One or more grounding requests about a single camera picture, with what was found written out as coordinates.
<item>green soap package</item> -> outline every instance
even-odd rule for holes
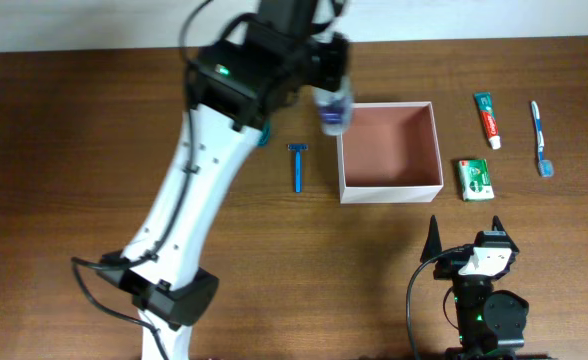
[[[487,171],[487,162],[481,160],[462,160],[458,162],[458,173],[463,186],[463,200],[484,201],[494,199],[494,190]]]

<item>white wall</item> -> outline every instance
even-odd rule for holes
[[[0,51],[174,47],[201,0],[0,0]],[[215,0],[192,45],[258,0]],[[353,41],[588,35],[588,0],[349,0],[338,24]]]

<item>blue toothbrush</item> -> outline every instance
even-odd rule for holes
[[[538,144],[538,172],[542,177],[554,176],[554,166],[543,156],[545,140],[543,139],[543,126],[541,125],[541,113],[538,111],[536,101],[532,101],[532,116],[534,117],[534,126],[536,127],[536,141]]]

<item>open cardboard box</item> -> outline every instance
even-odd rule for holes
[[[430,202],[443,188],[430,102],[354,104],[337,147],[342,204]]]

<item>bottle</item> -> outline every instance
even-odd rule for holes
[[[314,102],[321,115],[323,133],[329,136],[343,134],[352,122],[352,104],[354,97],[350,78],[341,79],[341,87],[336,92],[314,88]]]

